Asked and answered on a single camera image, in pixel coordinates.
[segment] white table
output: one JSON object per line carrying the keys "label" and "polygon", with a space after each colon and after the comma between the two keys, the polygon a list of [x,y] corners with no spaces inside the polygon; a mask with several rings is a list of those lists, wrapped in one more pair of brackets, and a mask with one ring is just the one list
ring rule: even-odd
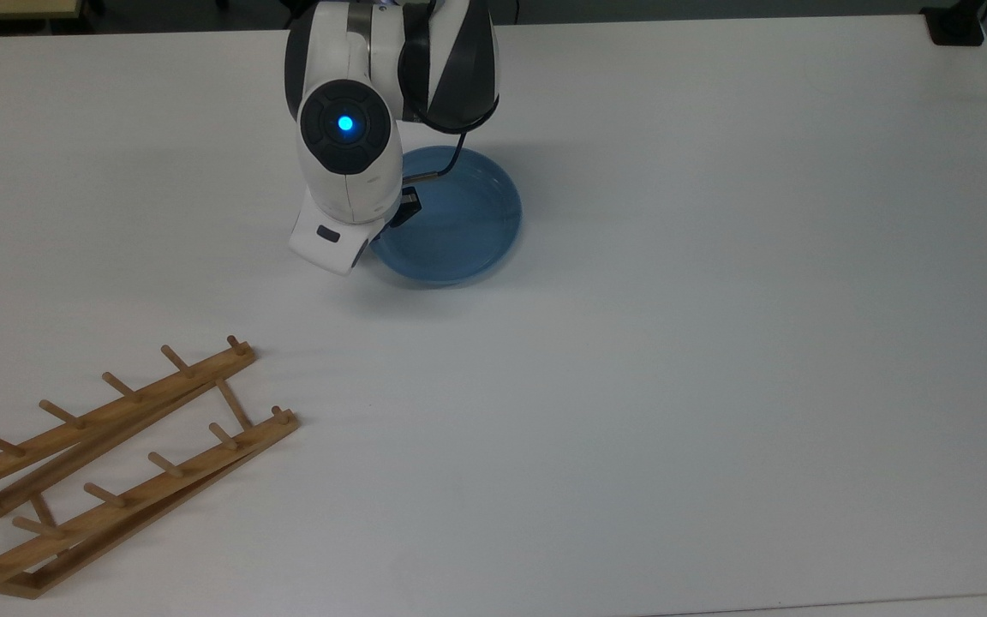
{"label": "white table", "polygon": [[[283,33],[0,39],[0,436],[227,333],[261,350],[243,403],[308,421],[0,614],[987,594],[987,46],[932,46],[919,16],[498,35],[469,145],[525,227],[493,277],[434,291],[286,249]],[[130,487],[222,411],[71,482]],[[60,516],[93,504],[67,484]]]}

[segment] blue plate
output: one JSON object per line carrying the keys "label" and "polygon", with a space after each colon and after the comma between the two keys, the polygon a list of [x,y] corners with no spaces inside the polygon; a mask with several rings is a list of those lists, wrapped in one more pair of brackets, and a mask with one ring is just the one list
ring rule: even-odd
{"label": "blue plate", "polygon": [[[455,148],[432,146],[403,157],[403,172],[439,171]],[[401,276],[454,285],[498,265],[520,233],[520,195],[508,173],[464,148],[442,178],[417,183],[422,211],[386,228],[372,251]]]}

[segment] black object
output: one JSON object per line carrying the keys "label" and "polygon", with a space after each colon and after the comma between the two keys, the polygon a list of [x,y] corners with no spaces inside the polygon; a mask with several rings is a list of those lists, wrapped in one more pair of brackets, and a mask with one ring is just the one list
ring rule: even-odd
{"label": "black object", "polygon": [[365,171],[387,148],[391,112],[371,87],[334,79],[316,87],[299,112],[299,133],[312,155],[333,173]]}
{"label": "black object", "polygon": [[314,11],[305,8],[304,12],[295,17],[295,22],[289,20],[291,30],[284,51],[284,97],[289,103],[291,120],[295,120],[295,113],[299,111],[299,103],[302,102],[302,79],[307,74],[307,44],[310,42],[313,18]]}
{"label": "black object", "polygon": [[948,9],[925,8],[920,14],[928,21],[928,34],[936,45],[979,47],[984,42],[977,13],[986,0],[959,0]]}
{"label": "black object", "polygon": [[332,228],[326,227],[325,225],[319,225],[317,230],[314,230],[314,233],[318,234],[318,237],[324,239],[324,241],[329,241],[332,243],[336,243],[341,239],[341,234],[332,230]]}
{"label": "black object", "polygon": [[477,129],[497,109],[494,32],[486,0],[471,0],[447,64],[428,100],[428,17],[434,3],[403,5],[406,42],[398,59],[398,82],[406,108],[429,128],[458,135]]}
{"label": "black object", "polygon": [[402,223],[409,221],[412,216],[422,211],[422,200],[418,199],[418,190],[414,187],[403,187],[403,199],[398,204],[398,212],[395,213],[388,227],[394,230]]}

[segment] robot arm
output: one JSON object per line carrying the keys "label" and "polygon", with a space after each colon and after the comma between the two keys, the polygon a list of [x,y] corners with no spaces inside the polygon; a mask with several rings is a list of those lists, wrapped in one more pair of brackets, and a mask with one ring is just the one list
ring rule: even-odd
{"label": "robot arm", "polygon": [[291,24],[284,73],[307,181],[289,246],[332,273],[349,273],[398,211],[397,122],[461,134],[497,108],[485,0],[317,3]]}

